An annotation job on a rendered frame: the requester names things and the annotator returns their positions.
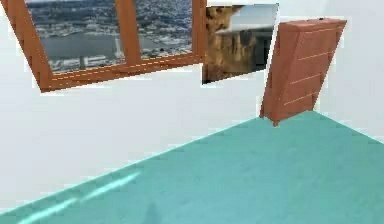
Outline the brown wooden chest of drawers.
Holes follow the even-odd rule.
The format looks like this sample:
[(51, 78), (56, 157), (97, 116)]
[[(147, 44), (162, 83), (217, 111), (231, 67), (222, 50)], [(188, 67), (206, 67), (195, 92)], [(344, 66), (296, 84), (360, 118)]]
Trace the brown wooden chest of drawers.
[(278, 125), (314, 109), (346, 24), (320, 17), (278, 25), (261, 117)]

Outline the brown wooden framed window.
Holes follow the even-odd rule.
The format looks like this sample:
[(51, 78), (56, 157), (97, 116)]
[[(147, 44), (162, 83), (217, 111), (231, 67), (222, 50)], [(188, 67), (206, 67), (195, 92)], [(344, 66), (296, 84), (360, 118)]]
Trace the brown wooden framed window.
[(133, 0), (115, 0), (125, 62), (53, 74), (24, 0), (0, 0), (29, 68), (42, 93), (202, 63), (207, 0), (192, 0), (192, 51), (152, 59), (141, 57)]

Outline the brown landscape wall picture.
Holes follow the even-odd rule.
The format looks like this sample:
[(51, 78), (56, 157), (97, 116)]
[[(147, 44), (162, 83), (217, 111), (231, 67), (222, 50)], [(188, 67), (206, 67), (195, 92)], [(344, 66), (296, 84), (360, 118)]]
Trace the brown landscape wall picture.
[(207, 7), (202, 83), (264, 70), (278, 9), (278, 3)]

